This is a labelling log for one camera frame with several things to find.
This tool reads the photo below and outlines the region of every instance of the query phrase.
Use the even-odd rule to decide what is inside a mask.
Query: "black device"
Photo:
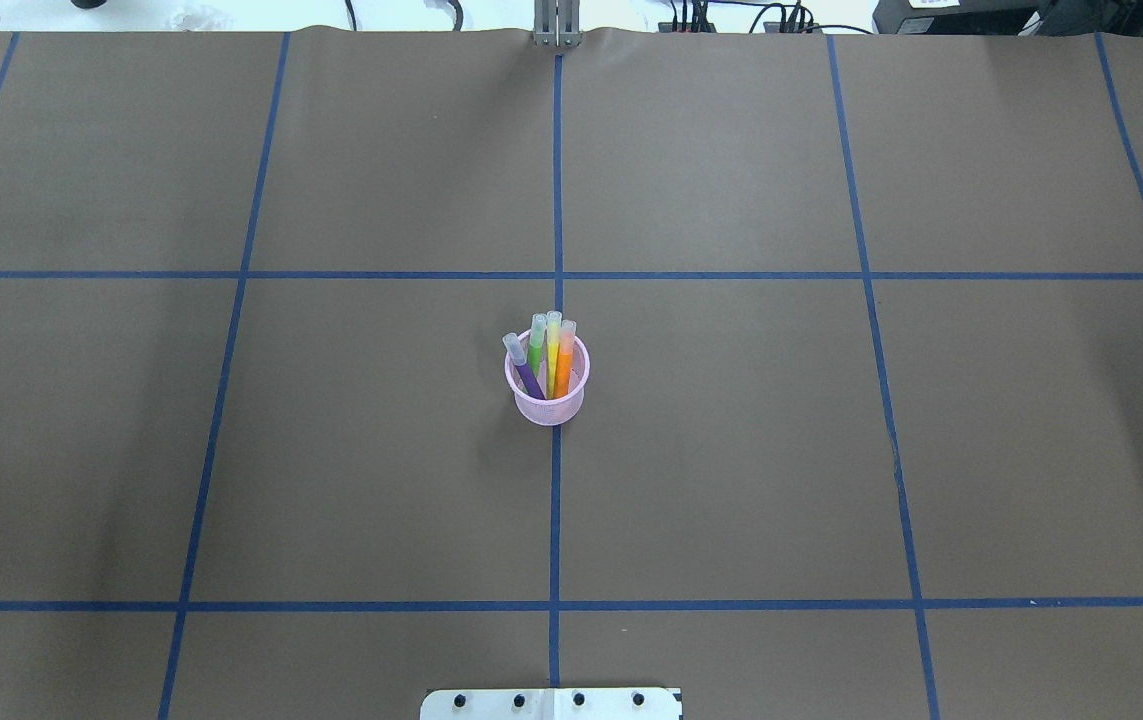
[[[1143,37],[1143,0],[1042,0],[1038,17],[1038,35]]]
[[[952,8],[914,8],[878,0],[873,27],[886,35],[1018,35],[1039,0],[960,0]]]

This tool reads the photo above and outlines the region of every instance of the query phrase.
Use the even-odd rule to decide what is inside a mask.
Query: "grid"
[[[0,91],[3,89],[13,55],[21,42],[19,33],[14,33],[5,50],[0,67]],[[1135,191],[1143,205],[1143,173],[1137,154],[1132,145],[1124,109],[1120,105],[1114,78],[1109,64],[1105,41],[1102,35],[1095,38],[1098,54],[1102,81],[1105,83],[1116,129],[1124,146],[1125,155],[1134,176]],[[561,621],[565,613],[749,613],[749,611],[804,611],[804,610],[850,610],[850,611],[912,611],[918,639],[918,650],[922,663],[924,691],[927,699],[927,714],[933,720],[941,717],[941,707],[936,691],[936,662],[932,656],[932,640],[928,633],[928,610],[997,610],[1055,609],[1055,607],[1143,607],[1143,595],[1062,595],[1062,597],[928,597],[924,593],[922,581],[919,578],[918,553],[914,543],[913,523],[910,515],[910,497],[905,487],[905,470],[901,462],[900,433],[897,433],[894,393],[892,378],[887,369],[884,352],[884,331],[878,318],[877,283],[896,281],[1125,281],[1143,282],[1143,272],[941,272],[941,270],[924,270],[924,272],[905,272],[905,270],[873,270],[865,243],[864,217],[860,209],[858,168],[853,159],[852,138],[847,128],[847,114],[844,105],[844,91],[839,65],[839,53],[832,37],[826,38],[828,65],[830,65],[833,101],[836,102],[836,123],[839,133],[844,171],[847,192],[849,192],[850,217],[854,229],[856,251],[858,251],[860,270],[797,270],[796,272],[744,272],[744,270],[671,270],[671,272],[602,272],[602,270],[567,270],[563,265],[563,200],[562,200],[562,114],[563,114],[563,56],[552,58],[553,97],[552,97],[552,272],[453,272],[453,270],[256,270],[251,269],[256,229],[259,224],[261,198],[264,197],[265,182],[270,167],[271,150],[273,150],[274,130],[278,119],[279,101],[282,97],[283,74],[286,74],[291,33],[286,33],[280,42],[277,72],[267,120],[259,152],[254,197],[251,198],[250,217],[246,223],[246,238],[242,242],[241,264],[237,270],[0,270],[0,281],[3,279],[227,279],[237,281],[233,295],[232,313],[227,320],[227,337],[224,341],[222,363],[219,363],[219,383],[216,387],[214,407],[210,416],[209,433],[207,433],[203,464],[199,489],[197,489],[195,510],[193,510],[187,552],[184,555],[182,584],[177,600],[174,602],[158,601],[0,601],[0,611],[6,613],[147,613],[173,614],[174,629],[165,667],[163,688],[159,702],[159,717],[170,714],[171,696],[175,688],[177,671],[183,662],[184,632],[186,619],[192,614],[261,614],[261,613],[327,613],[327,614],[375,614],[375,613],[523,613],[547,616],[547,679],[552,685],[560,685],[561,679]],[[387,279],[387,281],[551,281],[553,286],[554,306],[561,309],[567,282],[600,281],[842,281],[860,282],[863,288],[863,301],[868,311],[868,331],[872,343],[872,354],[877,369],[879,395],[881,395],[882,415],[886,433],[890,439],[892,459],[894,461],[894,480],[900,506],[900,529],[903,536],[903,550],[906,560],[909,597],[902,598],[845,598],[844,600],[805,600],[805,598],[776,598],[776,600],[563,600],[562,599],[562,456],[563,432],[553,427],[551,448],[549,448],[549,543],[547,543],[547,600],[513,600],[513,601],[195,601],[191,600],[195,565],[202,538],[206,517],[207,493],[211,486],[211,477],[218,455],[219,430],[224,421],[225,398],[227,398],[229,377],[235,360],[238,328],[241,322],[243,301],[250,281],[288,281],[288,279]]]

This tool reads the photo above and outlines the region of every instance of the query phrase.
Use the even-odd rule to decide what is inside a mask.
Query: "metal plate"
[[[419,720],[681,720],[682,691],[671,688],[542,688],[432,691]]]

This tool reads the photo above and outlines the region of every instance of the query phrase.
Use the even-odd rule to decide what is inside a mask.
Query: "marker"
[[[522,352],[522,343],[517,339],[517,333],[509,333],[501,338],[504,347],[507,349],[507,359],[513,361],[517,368],[517,377],[522,378],[522,386],[526,386],[526,395],[534,397],[535,400],[544,400],[544,393],[539,392],[539,383],[535,381],[535,373],[526,363],[526,354]]]
[[[558,341],[558,382],[553,398],[566,397],[572,386],[572,355],[575,354],[575,320],[562,320],[562,338]]]
[[[531,373],[539,373],[539,360],[544,360],[544,313],[531,315],[531,334],[526,336],[526,363]]]
[[[549,377],[544,387],[547,387],[549,393],[552,395],[553,386],[558,382],[558,341],[562,336],[562,313],[551,310],[544,315],[544,319],[547,320],[544,325],[544,357],[545,366],[549,369]]]

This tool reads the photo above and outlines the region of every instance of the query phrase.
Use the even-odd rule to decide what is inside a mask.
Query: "pink mesh pen cup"
[[[522,343],[523,350],[530,334],[531,331],[525,331],[517,336],[517,339]],[[538,370],[535,373],[535,377],[542,382],[539,389],[543,389],[545,397],[547,397],[549,387],[544,386],[547,373],[544,371],[544,363],[541,363],[539,368],[533,369]],[[584,403],[584,384],[589,382],[589,351],[584,347],[584,342],[576,337],[575,351],[572,352],[572,383],[567,387],[566,395],[559,397],[557,400],[535,400],[534,397],[526,395],[522,379],[517,374],[512,357],[507,355],[507,352],[504,354],[504,379],[507,379],[507,386],[513,391],[513,402],[517,405],[517,410],[526,419],[533,421],[536,425],[545,425],[545,427],[561,425],[574,418],[575,414],[580,413],[580,406]]]

